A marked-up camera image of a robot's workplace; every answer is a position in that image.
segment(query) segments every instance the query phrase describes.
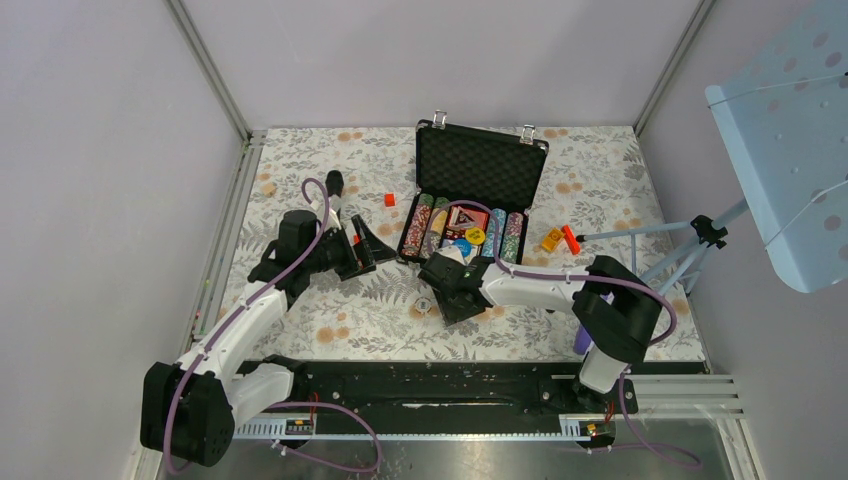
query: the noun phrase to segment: light blue panel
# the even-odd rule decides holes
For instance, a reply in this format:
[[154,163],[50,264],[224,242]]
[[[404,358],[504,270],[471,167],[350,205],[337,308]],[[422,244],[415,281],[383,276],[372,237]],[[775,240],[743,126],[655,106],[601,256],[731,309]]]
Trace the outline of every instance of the light blue panel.
[[848,77],[763,87],[846,72],[848,2],[820,0],[706,91],[775,272],[801,292],[848,278],[848,185],[811,203],[848,181]]

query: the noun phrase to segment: purple object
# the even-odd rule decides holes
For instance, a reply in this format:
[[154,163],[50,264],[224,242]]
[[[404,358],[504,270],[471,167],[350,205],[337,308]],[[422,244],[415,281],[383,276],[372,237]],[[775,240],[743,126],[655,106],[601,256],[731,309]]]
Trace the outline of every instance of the purple object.
[[583,328],[583,325],[580,325],[580,328],[577,329],[577,338],[574,339],[574,353],[585,355],[586,350],[589,350],[589,345],[591,344],[592,337],[589,336],[589,332]]

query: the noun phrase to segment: poker chip stack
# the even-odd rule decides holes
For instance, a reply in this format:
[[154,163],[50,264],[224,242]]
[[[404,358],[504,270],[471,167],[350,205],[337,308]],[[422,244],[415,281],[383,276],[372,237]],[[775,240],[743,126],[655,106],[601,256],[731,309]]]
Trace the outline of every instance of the poker chip stack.
[[430,219],[430,213],[432,211],[433,196],[428,193],[419,195],[418,203],[415,205],[415,211],[412,214],[412,222],[409,224],[409,229],[406,231],[406,238],[403,240],[403,250],[401,250],[403,255],[418,255],[418,252],[421,250],[421,242],[424,240],[424,233],[427,229],[427,221]]
[[501,245],[500,258],[504,262],[515,263],[518,259],[518,247],[521,245],[521,227],[524,225],[524,215],[512,212],[506,221],[504,241]]
[[[498,219],[498,243],[503,240],[503,232],[504,227],[506,226],[506,212],[501,210],[500,208],[496,208],[492,211],[495,214],[495,218]],[[483,244],[483,255],[484,257],[493,257],[495,255],[495,221],[489,220],[489,226],[486,228],[486,243]]]
[[[436,205],[433,207],[433,213],[442,208],[448,203],[445,197],[436,199]],[[439,239],[442,238],[442,232],[445,230],[445,222],[448,219],[448,210],[444,209],[436,213],[436,217],[432,219],[430,230],[424,235],[424,244],[421,246],[421,258],[430,258],[430,255],[439,248]]]

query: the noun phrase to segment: leaf pattern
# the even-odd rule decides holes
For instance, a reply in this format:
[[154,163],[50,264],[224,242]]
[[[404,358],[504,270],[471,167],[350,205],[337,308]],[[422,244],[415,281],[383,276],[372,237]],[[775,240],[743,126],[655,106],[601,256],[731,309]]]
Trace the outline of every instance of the leaf pattern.
[[[498,131],[520,133],[515,128]],[[639,145],[630,127],[542,128],[550,155],[536,191],[523,263],[548,267],[588,265],[610,255],[630,265],[630,239],[588,242],[574,256],[564,246],[553,254],[539,242],[568,224],[575,233],[597,233],[663,222]],[[239,233],[222,311],[233,307],[250,269],[277,235],[291,209],[308,208],[300,194],[306,177],[328,170],[345,177],[341,217],[362,215],[386,244],[396,246],[416,194],[414,128],[281,128],[268,131],[247,212]],[[276,187],[266,196],[262,186]],[[395,207],[383,196],[394,193]],[[637,271],[668,253],[665,233],[637,237]],[[579,325],[569,312],[495,307],[446,328],[429,287],[416,267],[397,262],[341,282],[333,272],[313,275],[311,286],[254,347],[253,356],[280,353],[302,359],[433,361],[575,361]],[[660,278],[667,278],[664,273]],[[652,347],[652,360],[703,360],[688,302],[679,287],[669,294],[680,323],[668,340]],[[424,310],[416,305],[429,308]],[[663,314],[659,333],[668,325]]]

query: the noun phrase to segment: red block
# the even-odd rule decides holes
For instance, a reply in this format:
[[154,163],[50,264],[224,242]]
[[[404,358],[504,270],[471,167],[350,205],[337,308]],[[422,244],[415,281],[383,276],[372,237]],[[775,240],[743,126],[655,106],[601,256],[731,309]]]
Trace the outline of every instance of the red block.
[[568,249],[571,250],[572,255],[580,253],[580,244],[577,243],[577,237],[574,236],[571,227],[564,225],[562,227],[562,233],[565,234],[565,243],[568,245]]

